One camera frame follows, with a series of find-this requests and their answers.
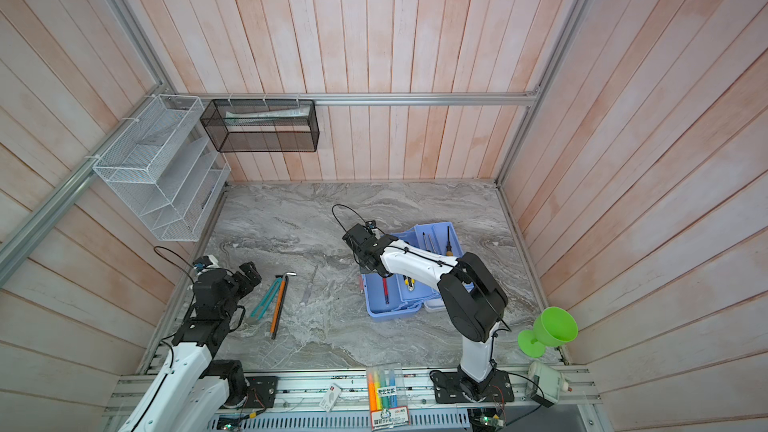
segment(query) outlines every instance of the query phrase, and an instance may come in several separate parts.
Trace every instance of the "plastic package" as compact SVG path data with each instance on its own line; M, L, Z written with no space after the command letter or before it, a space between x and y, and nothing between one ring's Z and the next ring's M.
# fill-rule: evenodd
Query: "plastic package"
M406 387L400 364L374 365L366 369L371 430L410 424Z

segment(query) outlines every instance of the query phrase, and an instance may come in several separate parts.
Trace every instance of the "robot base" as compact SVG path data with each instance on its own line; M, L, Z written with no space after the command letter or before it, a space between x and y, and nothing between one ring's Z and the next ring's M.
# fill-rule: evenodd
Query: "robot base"
M465 402L497 402L501 404L502 399L504 402L514 401L509 374L504 370L494 368L481 384L473 384L461 370L442 372L438 382L439 385L435 383L435 401L438 404Z
M260 409L262 404L256 397L258 396L264 402L264 408L273 408L275 406L275 393L277 392L277 377L259 376L246 377L248 382L248 395L243 408Z

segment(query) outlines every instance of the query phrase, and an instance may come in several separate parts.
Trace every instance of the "green plastic cup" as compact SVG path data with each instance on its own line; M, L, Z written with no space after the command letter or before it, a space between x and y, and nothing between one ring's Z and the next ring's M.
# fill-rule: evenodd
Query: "green plastic cup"
M518 334L518 345L527 356L539 358L547 347L560 347L577 335L578 325L571 314L560 307L547 307L533 322L533 330Z

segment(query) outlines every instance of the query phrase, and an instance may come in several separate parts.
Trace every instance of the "teal tweezers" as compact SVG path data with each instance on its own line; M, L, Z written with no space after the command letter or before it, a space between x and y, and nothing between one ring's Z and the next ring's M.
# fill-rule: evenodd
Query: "teal tweezers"
M272 299L274 299L275 295L277 295L277 292L280 290L280 284L282 283L282 281L283 281L282 277L278 277L275 279L275 281L270 286L270 290L266 291L266 295L264 295L264 298L261 299L261 302L259 302L259 304L256 306L254 311L250 313L251 317L255 316L256 312L258 312L260 308L264 307L264 309L261 311L257 319L257 320L261 320L266 310L270 308Z

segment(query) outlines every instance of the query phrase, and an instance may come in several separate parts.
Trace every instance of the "black mounting plate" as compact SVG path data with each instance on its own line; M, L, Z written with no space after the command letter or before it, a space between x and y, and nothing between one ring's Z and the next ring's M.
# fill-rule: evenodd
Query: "black mounting plate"
M256 399L257 394L259 399L264 403L265 408L269 409L275 406L275 393L277 392L276 376L264 375L259 377L246 377L245 380L248 382L248 397L243 408L262 408L262 404Z
M435 402L438 404L462 404L471 402L470 399L465 397L461 385L459 385L459 372L444 372L444 374L446 375L446 382L441 384L441 386L444 385L445 387L438 387L435 385ZM501 404L502 399L506 403L514 401L512 384L509 381L509 374L504 372L504 370L494 369L491 379L488 382L488 386L485 388L485 391L478 402L497 402Z

